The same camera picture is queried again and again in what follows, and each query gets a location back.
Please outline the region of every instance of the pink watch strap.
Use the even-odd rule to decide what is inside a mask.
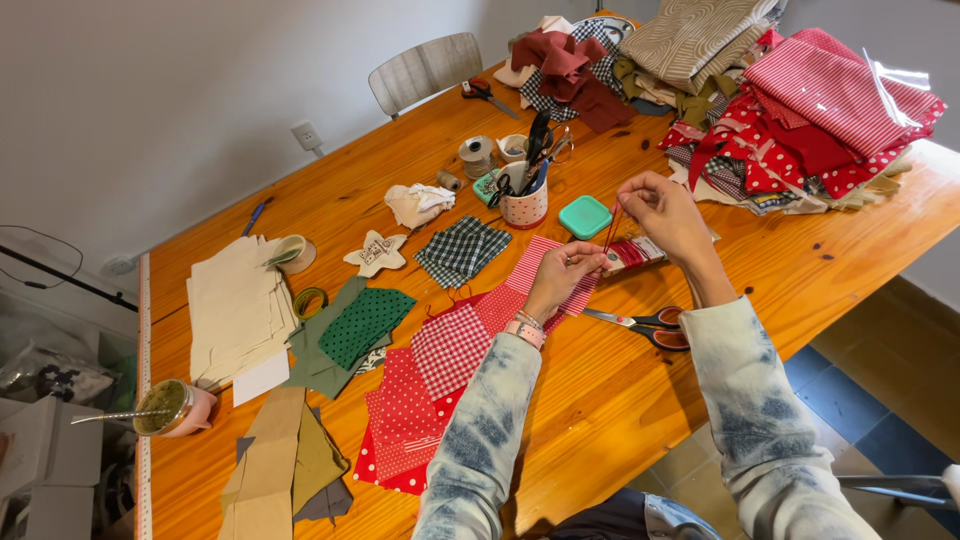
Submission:
[[[510,321],[507,323],[507,328],[503,329],[503,331],[523,339],[527,343],[533,345],[538,351],[540,350],[540,347],[543,346],[543,341],[546,340],[546,336],[543,335],[543,332],[534,328],[533,325],[521,323],[520,321]]]

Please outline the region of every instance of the star-shaped fabric ornament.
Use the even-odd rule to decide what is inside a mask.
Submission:
[[[372,278],[381,268],[397,269],[407,263],[400,254],[400,246],[407,241],[406,234],[394,234],[384,238],[377,231],[368,231],[363,249],[348,253],[344,260],[350,264],[359,264],[359,275]]]

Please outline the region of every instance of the tie-dye jacket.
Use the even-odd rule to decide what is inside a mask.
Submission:
[[[681,316],[723,455],[723,480],[747,535],[759,539],[878,539],[840,492],[833,456],[790,389],[780,357],[746,297]],[[498,334],[428,468],[417,539],[494,539],[523,420],[540,372],[527,342]],[[685,506],[648,496],[651,538],[719,539]]]

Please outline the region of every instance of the pen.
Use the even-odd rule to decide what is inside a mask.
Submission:
[[[260,203],[259,205],[256,206],[256,209],[253,211],[253,215],[250,216],[250,223],[247,224],[247,228],[243,230],[243,233],[242,233],[242,234],[240,234],[240,237],[241,237],[241,238],[244,237],[244,236],[246,236],[247,233],[250,232],[250,229],[253,228],[253,223],[256,222],[256,218],[260,217],[260,212],[263,211],[263,207],[266,207],[267,205],[269,205],[270,203],[272,203],[273,200],[274,200],[274,198],[271,197],[271,198],[267,199],[266,201],[264,201],[264,202],[262,202],[262,203]]]

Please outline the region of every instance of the tape measure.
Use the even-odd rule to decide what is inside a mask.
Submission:
[[[306,311],[306,307],[310,304],[310,301],[314,298],[320,297],[320,305],[315,307],[309,313]],[[300,293],[297,294],[297,298],[294,299],[294,315],[297,315],[297,318],[301,321],[305,321],[310,317],[313,317],[317,313],[320,313],[326,307],[326,292],[317,287],[306,287]]]
[[[140,361],[137,402],[150,391],[150,253],[140,257]],[[150,489],[152,473],[150,437],[136,442],[136,538],[154,540],[154,503]]]

